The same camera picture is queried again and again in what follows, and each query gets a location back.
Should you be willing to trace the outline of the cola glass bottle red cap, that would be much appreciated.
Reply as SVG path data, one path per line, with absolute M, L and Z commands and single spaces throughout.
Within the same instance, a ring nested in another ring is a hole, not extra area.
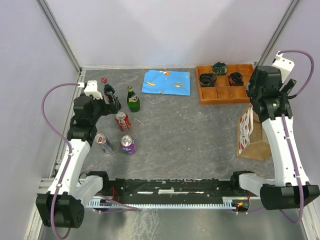
M 115 91 L 115 89 L 108 83 L 108 79 L 106 77 L 103 77 L 101 79 L 101 82 L 103 83 L 103 92 L 104 96 L 109 104 L 116 104 L 118 108 L 121 108 L 120 101 L 118 99 L 118 95 Z

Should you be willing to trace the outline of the red cola can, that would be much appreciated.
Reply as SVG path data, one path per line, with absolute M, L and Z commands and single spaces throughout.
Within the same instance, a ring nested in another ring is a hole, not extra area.
M 125 112 L 119 111 L 115 115 L 115 120 L 122 131 L 128 131 L 131 128 L 129 116 Z

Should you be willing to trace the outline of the green glass bottle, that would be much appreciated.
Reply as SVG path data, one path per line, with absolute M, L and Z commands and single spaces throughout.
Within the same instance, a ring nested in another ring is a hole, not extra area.
M 140 99 L 138 95 L 134 92 L 133 87 L 130 85 L 127 87 L 127 104 L 131 112 L 138 112 L 141 108 Z

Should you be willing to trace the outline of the purple soda can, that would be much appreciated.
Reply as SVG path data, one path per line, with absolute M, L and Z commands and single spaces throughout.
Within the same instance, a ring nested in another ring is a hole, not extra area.
M 133 155 L 136 153 L 135 140 L 131 136 L 123 136 L 120 140 L 120 145 L 126 154 Z

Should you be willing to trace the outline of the brown canvas tote bag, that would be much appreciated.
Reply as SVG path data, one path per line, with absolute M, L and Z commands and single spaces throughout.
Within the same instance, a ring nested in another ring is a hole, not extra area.
M 266 132 L 251 104 L 237 119 L 236 155 L 259 161 L 266 161 L 272 155 Z

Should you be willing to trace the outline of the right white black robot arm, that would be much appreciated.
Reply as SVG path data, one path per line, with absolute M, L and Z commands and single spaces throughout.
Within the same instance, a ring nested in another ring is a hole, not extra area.
M 260 197 L 266 210 L 302 209 L 319 197 L 320 187 L 311 184 L 298 153 L 293 133 L 289 93 L 296 80 L 283 84 L 281 70 L 257 66 L 250 77 L 247 94 L 266 133 L 274 166 L 274 180 L 252 171 L 235 171 L 229 183 L 236 196 L 244 192 Z

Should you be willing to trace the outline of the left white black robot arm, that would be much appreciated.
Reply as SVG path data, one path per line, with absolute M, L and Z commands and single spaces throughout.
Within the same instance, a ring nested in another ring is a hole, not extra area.
M 97 135 L 96 123 L 101 116 L 116 114 L 119 102 L 106 102 L 81 94 L 73 101 L 74 115 L 67 132 L 67 148 L 61 167 L 44 194 L 35 204 L 46 227 L 79 228 L 85 207 L 96 195 L 106 195 L 111 183 L 106 171 L 90 171 L 78 186 L 80 171 Z

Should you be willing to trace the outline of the blue silver energy drink can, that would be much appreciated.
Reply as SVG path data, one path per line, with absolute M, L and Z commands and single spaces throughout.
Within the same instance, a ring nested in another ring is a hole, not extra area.
M 111 146 L 110 141 L 108 140 L 108 138 L 102 134 L 102 133 L 98 133 L 95 136 L 95 142 L 101 147 L 102 151 L 105 154 L 110 154 L 113 151 L 113 148 Z

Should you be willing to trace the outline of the black orange rolled tie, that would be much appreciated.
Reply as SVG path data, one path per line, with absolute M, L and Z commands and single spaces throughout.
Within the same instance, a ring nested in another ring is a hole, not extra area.
M 232 72 L 227 76 L 228 83 L 230 86 L 243 86 L 243 75 L 239 72 Z

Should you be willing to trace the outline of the orange wooden compartment tray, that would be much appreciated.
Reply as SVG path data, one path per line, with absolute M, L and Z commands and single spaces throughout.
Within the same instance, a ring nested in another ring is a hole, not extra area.
M 228 64 L 227 73 L 218 75 L 214 86 L 202 87 L 200 76 L 212 72 L 211 65 L 196 66 L 196 83 L 198 89 L 199 101 L 202 105 L 219 105 L 219 104 L 248 104 L 250 98 L 246 93 L 246 85 L 254 71 L 251 63 Z M 242 74 L 243 86 L 233 86 L 229 84 L 228 75 L 238 72 Z

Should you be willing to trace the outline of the dark blue green rolled tie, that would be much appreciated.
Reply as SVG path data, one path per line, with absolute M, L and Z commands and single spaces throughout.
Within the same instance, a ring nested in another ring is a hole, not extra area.
M 224 62 L 217 62 L 212 66 L 212 73 L 217 76 L 224 76 L 228 71 L 228 67 Z

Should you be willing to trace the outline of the blue space print cloth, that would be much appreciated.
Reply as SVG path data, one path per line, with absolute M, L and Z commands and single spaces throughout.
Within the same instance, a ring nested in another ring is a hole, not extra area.
M 144 75 L 141 92 L 159 95 L 191 95 L 188 71 L 149 70 Z

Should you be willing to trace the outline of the black rolled tie left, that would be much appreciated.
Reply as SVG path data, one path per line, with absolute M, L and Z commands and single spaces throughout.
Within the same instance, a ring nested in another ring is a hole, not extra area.
M 199 83 L 202 88 L 214 87 L 217 77 L 213 73 L 203 73 L 199 77 Z

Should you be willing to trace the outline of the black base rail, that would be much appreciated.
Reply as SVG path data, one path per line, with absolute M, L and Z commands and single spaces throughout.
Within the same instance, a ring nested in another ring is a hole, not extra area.
M 258 200 L 260 197 L 232 186 L 230 180 L 125 179 L 109 181 L 109 189 L 95 194 L 114 197 L 122 204 L 221 204 L 223 199 Z

